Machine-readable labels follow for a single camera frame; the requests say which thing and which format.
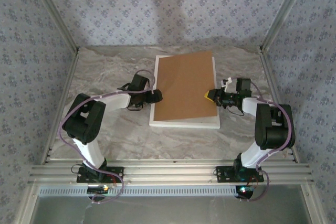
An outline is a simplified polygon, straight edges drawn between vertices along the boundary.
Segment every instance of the cardboard sheet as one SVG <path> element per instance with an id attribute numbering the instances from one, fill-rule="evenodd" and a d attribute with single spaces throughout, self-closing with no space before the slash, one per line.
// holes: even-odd
<path id="1" fill-rule="evenodd" d="M 216 104 L 204 98 L 215 88 L 211 51 L 160 58 L 157 75 L 163 100 L 155 105 L 155 121 L 217 115 Z"/>

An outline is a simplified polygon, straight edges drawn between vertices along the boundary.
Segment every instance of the white board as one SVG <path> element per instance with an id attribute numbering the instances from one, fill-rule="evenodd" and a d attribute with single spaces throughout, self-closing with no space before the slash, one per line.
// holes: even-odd
<path id="1" fill-rule="evenodd" d="M 154 75 L 155 79 L 157 79 L 158 68 L 159 68 L 159 59 L 171 57 L 171 55 L 157 55 L 155 60 L 155 70 Z M 212 57 L 213 69 L 214 69 L 214 80 L 215 80 L 215 88 L 217 88 L 217 80 L 216 80 L 216 69 L 215 69 L 215 58 Z M 190 118 L 190 119 L 178 119 L 178 120 L 167 120 L 167 121 L 154 121 L 154 111 L 155 111 L 155 103 L 151 105 L 151 114 L 149 119 L 149 126 L 153 127 L 178 127 L 178 128 L 198 128 L 198 129 L 219 129 L 220 121 L 219 121 L 219 108 L 217 107 L 217 115 L 209 116 L 206 118 Z"/>

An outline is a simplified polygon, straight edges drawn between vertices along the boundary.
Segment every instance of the yellow object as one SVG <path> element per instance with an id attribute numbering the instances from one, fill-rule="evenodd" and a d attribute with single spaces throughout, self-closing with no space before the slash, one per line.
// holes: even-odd
<path id="1" fill-rule="evenodd" d="M 214 102 L 213 100 L 211 100 L 211 99 L 208 97 L 208 95 L 209 95 L 209 91 L 206 92 L 206 93 L 204 94 L 204 97 L 205 97 L 206 99 L 208 99 L 209 101 Z"/>

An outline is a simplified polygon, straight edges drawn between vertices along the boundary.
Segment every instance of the gray marble surface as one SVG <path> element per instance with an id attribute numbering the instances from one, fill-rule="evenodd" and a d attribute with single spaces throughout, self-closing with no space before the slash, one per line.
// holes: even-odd
<path id="1" fill-rule="evenodd" d="M 212 50 L 217 82 L 227 77 L 249 77 L 270 97 L 260 58 L 235 47 L 92 47 L 80 48 L 74 78 L 63 116 L 78 93 L 111 92 L 132 80 L 138 69 L 154 71 L 156 55 Z M 228 91 L 235 91 L 235 84 Z M 221 108 L 219 130 L 149 127 L 150 106 L 140 112 L 126 109 L 106 112 L 97 137 L 103 155 L 123 158 L 224 158 L 232 159 L 254 141 L 254 117 L 236 116 Z M 73 150 L 56 139 L 51 158 L 76 158 Z"/>

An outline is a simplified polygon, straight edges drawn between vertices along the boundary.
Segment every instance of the patterned wallpaper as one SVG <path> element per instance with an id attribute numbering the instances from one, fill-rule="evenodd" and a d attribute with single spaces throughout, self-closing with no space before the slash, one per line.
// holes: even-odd
<path id="1" fill-rule="evenodd" d="M 78 46 L 256 48 L 283 0 L 53 0 Z"/>
<path id="2" fill-rule="evenodd" d="M 296 120 L 297 147 L 311 163 L 331 223 L 336 223 L 336 1 L 297 0 L 268 59 Z"/>
<path id="3" fill-rule="evenodd" d="M 0 0 L 0 223 L 12 223 L 72 53 L 40 0 Z"/>

